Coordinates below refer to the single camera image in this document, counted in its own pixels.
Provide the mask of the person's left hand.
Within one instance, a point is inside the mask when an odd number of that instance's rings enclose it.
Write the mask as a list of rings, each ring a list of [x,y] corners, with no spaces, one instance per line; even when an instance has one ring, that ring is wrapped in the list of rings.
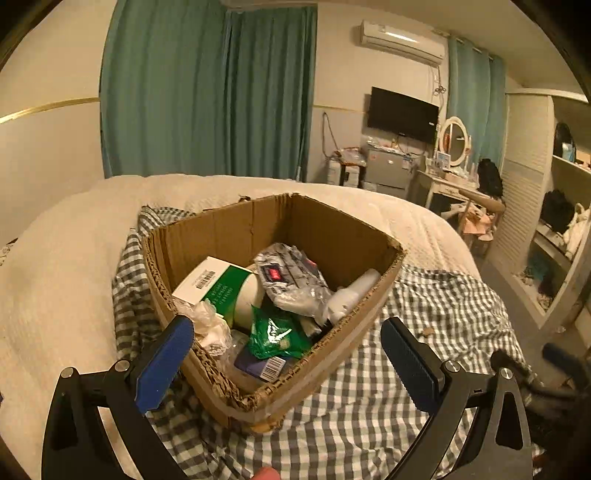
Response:
[[[252,476],[252,480],[280,480],[280,473],[270,466],[264,466]]]

